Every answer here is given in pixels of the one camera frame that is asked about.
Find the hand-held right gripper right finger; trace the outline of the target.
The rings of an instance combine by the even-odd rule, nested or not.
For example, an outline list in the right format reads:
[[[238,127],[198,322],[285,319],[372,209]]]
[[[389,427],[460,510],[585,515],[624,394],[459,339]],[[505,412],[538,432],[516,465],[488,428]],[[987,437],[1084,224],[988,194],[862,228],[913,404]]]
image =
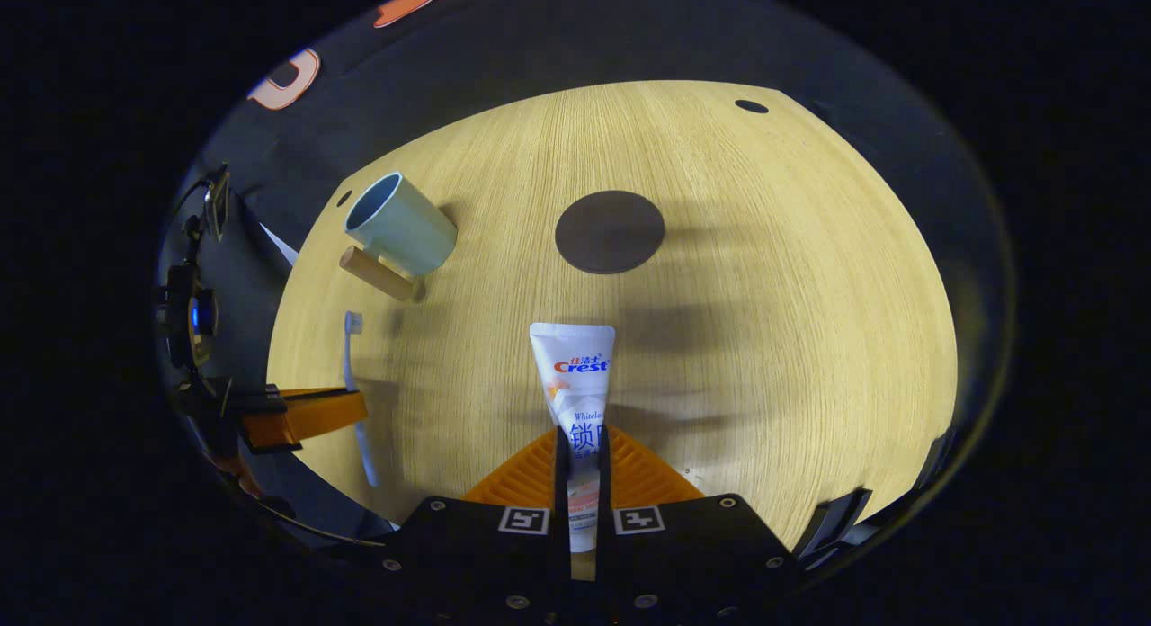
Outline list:
[[[686,481],[646,452],[625,461],[604,429],[595,582],[612,625],[771,623],[800,586],[788,547],[735,493],[685,498]]]

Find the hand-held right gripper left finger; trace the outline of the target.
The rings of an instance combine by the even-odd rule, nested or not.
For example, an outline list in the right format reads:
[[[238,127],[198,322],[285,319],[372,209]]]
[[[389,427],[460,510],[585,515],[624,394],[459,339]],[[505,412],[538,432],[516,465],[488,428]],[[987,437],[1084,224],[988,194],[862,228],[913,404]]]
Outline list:
[[[547,501],[427,497],[388,536],[382,597],[419,625],[551,625],[570,581],[567,445],[554,429]]]

